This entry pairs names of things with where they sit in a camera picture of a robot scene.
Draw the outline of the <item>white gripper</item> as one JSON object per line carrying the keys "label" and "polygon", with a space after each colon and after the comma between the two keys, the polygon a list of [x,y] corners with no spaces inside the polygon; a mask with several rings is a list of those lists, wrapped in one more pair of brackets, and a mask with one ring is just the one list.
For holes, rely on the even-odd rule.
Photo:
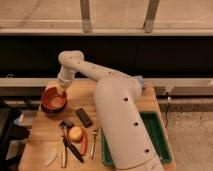
{"label": "white gripper", "polygon": [[57,82],[60,85],[57,88],[57,93],[60,96],[63,96],[65,93],[65,90],[71,85],[75,78],[76,71],[73,69],[68,69],[64,66],[61,67],[58,76],[57,76]]}

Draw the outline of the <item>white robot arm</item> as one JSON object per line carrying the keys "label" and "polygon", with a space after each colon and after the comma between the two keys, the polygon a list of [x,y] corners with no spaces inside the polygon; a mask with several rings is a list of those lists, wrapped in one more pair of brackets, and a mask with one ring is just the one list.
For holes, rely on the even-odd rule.
{"label": "white robot arm", "polygon": [[61,52],[58,60],[62,89],[76,72],[96,81],[94,104],[116,171],[164,171],[136,105],[141,77],[87,62],[78,50]]}

